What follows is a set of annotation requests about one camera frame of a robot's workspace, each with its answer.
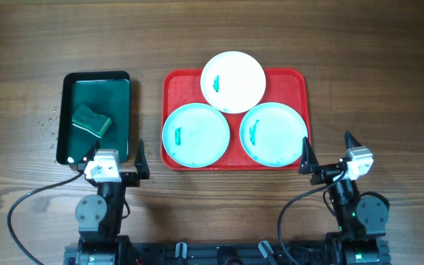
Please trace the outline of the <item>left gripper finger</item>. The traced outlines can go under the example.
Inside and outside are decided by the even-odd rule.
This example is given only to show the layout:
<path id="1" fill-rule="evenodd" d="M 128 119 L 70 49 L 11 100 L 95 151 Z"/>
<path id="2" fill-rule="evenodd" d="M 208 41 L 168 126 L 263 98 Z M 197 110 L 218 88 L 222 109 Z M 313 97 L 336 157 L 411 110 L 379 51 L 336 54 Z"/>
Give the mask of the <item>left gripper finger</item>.
<path id="1" fill-rule="evenodd" d="M 138 149 L 136 152 L 134 166 L 139 180 L 148 180 L 150 177 L 150 171 L 148 163 L 146 161 L 144 142 L 142 140 L 138 143 Z"/>
<path id="2" fill-rule="evenodd" d="M 97 150 L 99 149 L 100 143 L 98 140 L 95 140 L 91 146 L 88 148 L 86 153 L 82 156 L 83 161 L 93 160 Z"/>

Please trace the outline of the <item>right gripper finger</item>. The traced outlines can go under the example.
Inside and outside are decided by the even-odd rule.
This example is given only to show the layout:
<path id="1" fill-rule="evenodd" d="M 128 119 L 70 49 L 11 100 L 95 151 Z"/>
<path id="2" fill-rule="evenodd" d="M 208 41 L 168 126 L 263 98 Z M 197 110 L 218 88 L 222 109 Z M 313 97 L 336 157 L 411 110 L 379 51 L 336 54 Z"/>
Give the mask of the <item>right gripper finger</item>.
<path id="1" fill-rule="evenodd" d="M 319 171 L 319 162 L 307 137 L 303 138 L 303 150 L 298 172 L 300 174 L 313 174 Z"/>
<path id="2" fill-rule="evenodd" d="M 360 147 L 361 143 L 356 140 L 356 138 L 350 133 L 350 131 L 346 131 L 344 133 L 344 142 L 346 149 L 351 149 L 353 147 Z"/>

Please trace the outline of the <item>green scrubbing sponge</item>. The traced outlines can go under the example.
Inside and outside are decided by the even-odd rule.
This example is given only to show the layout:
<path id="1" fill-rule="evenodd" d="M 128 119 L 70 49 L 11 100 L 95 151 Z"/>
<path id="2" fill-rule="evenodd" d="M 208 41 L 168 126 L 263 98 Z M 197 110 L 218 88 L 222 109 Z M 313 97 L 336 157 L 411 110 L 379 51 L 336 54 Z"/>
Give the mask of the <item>green scrubbing sponge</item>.
<path id="1" fill-rule="evenodd" d="M 93 112 L 86 105 L 81 105 L 71 117 L 71 123 L 97 138 L 102 138 L 112 124 L 112 119 Z"/>

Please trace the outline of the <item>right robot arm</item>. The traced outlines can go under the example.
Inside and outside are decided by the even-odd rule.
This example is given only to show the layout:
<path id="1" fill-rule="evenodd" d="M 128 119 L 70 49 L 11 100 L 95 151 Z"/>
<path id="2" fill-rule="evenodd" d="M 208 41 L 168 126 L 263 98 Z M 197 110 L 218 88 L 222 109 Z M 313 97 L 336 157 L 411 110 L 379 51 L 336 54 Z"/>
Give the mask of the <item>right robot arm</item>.
<path id="1" fill-rule="evenodd" d="M 319 164 L 307 138 L 299 173 L 311 174 L 311 184 L 325 184 L 331 202 L 326 205 L 336 217 L 339 231 L 327 233 L 322 241 L 303 241 L 289 249 L 300 264 L 390 264 L 386 235 L 389 200 L 374 192 L 361 193 L 356 180 L 367 174 L 373 153 L 350 132 L 344 134 L 347 151 L 338 163 Z"/>

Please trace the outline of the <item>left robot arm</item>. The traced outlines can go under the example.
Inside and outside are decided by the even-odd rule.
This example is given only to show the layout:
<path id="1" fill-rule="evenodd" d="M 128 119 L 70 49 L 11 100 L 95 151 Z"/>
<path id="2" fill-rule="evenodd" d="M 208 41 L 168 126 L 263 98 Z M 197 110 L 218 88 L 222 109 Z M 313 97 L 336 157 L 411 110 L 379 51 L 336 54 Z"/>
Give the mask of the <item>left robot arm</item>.
<path id="1" fill-rule="evenodd" d="M 102 149 L 97 141 L 77 164 L 78 172 L 97 188 L 94 195 L 83 197 L 75 216 L 80 238 L 74 250 L 67 249 L 64 264 L 140 264 L 141 257 L 128 236 L 121 236 L 123 211 L 130 208 L 125 199 L 128 187 L 138 187 L 150 176 L 144 142 L 138 143 L 131 172 L 120 170 L 119 152 Z"/>

